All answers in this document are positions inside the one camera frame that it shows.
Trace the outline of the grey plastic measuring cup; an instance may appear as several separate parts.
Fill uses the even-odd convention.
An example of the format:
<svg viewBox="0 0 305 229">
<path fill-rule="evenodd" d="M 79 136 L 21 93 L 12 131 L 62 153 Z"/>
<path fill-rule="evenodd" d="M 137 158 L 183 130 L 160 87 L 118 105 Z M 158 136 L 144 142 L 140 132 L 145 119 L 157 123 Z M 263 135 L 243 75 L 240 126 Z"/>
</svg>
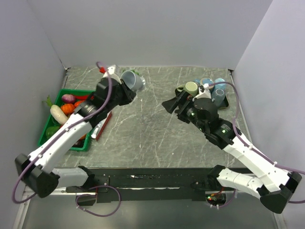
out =
<svg viewBox="0 0 305 229">
<path fill-rule="evenodd" d="M 125 82 L 126 86 L 136 92 L 145 89 L 146 80 L 143 76 L 136 74 L 132 70 L 126 70 L 121 74 L 121 79 Z"/>
</svg>

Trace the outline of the grey-blue hexagonal mug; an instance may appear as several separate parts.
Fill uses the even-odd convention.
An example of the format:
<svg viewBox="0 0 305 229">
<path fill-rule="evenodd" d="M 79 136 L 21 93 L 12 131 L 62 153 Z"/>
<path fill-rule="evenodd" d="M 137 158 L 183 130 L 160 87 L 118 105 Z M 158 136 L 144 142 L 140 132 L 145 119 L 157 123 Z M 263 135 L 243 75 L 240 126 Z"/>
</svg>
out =
<svg viewBox="0 0 305 229">
<path fill-rule="evenodd" d="M 225 82 L 225 80 L 223 78 L 217 78 L 214 80 L 214 88 L 215 89 L 222 89 L 225 91 L 226 89 L 226 84 L 225 83 L 221 83 L 221 82 Z"/>
</svg>

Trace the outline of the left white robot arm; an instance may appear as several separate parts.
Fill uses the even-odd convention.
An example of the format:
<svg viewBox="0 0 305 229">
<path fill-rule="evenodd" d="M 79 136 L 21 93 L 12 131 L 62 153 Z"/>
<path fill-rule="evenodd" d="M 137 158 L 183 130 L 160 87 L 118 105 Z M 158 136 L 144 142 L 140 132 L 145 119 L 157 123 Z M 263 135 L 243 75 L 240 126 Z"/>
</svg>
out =
<svg viewBox="0 0 305 229">
<path fill-rule="evenodd" d="M 71 114 L 68 121 L 41 147 L 28 156 L 15 158 L 19 181 L 23 181 L 40 198 L 58 187 L 79 187 L 88 192 L 94 187 L 95 175 L 86 167 L 55 169 L 62 156 L 84 135 L 89 133 L 116 106 L 133 101 L 137 89 L 130 80 L 102 78 Z"/>
</svg>

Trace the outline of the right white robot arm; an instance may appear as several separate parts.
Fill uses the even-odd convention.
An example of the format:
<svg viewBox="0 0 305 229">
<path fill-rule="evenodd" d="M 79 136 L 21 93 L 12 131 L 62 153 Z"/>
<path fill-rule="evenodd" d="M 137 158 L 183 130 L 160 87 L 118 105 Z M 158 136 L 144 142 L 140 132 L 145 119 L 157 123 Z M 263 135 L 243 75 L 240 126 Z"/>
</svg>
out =
<svg viewBox="0 0 305 229">
<path fill-rule="evenodd" d="M 258 198 L 273 213 L 283 212 L 302 180 L 299 173 L 278 168 L 263 158 L 239 129 L 234 129 L 231 122 L 219 117 L 210 98 L 193 98 L 182 91 L 164 101 L 162 106 L 168 113 L 176 113 L 179 120 L 192 123 L 209 142 L 238 159 L 253 174 L 248 176 L 216 165 L 208 174 L 211 189 L 233 188 Z"/>
</svg>

